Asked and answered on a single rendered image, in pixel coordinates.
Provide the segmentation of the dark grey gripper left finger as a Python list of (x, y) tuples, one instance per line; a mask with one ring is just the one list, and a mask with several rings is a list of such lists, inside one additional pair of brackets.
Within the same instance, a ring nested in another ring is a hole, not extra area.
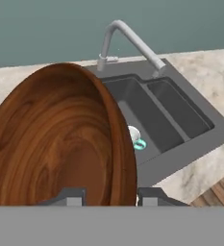
[(40, 206), (82, 207), (87, 204), (87, 190), (83, 187), (66, 187), (56, 197), (40, 202)]

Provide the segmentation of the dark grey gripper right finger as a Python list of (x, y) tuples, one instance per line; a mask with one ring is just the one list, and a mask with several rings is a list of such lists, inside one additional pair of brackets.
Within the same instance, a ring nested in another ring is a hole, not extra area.
[(139, 207), (153, 206), (177, 206), (187, 207), (186, 203), (170, 198), (166, 193), (159, 187), (139, 187), (137, 189), (137, 205)]

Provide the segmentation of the brown wooden bowl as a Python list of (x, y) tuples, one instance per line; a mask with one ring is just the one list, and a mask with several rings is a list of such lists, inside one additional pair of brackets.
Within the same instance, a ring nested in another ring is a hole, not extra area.
[(132, 206), (137, 164), (116, 101), (92, 72), (47, 65), (0, 105), (0, 206), (34, 206), (83, 188), (90, 206)]

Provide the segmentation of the dark grey double sink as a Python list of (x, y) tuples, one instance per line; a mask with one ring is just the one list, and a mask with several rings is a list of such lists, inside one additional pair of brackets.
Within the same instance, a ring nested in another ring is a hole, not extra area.
[(136, 150), (137, 185), (156, 184), (224, 144), (224, 116), (168, 63), (152, 77), (148, 61), (110, 63), (99, 77), (146, 147)]

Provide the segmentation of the grey metal tap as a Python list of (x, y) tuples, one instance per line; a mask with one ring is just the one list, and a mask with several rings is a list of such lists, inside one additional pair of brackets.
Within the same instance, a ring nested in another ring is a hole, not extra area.
[(97, 70), (103, 71), (105, 69), (108, 60), (109, 48), (112, 41), (112, 35), (116, 30), (118, 30), (125, 38), (127, 38), (136, 47), (140, 54), (151, 63), (151, 65), (154, 67), (152, 77), (159, 78), (166, 69), (166, 64), (135, 33), (135, 31), (122, 20), (114, 20), (107, 26), (101, 53), (99, 54), (99, 59), (97, 61)]

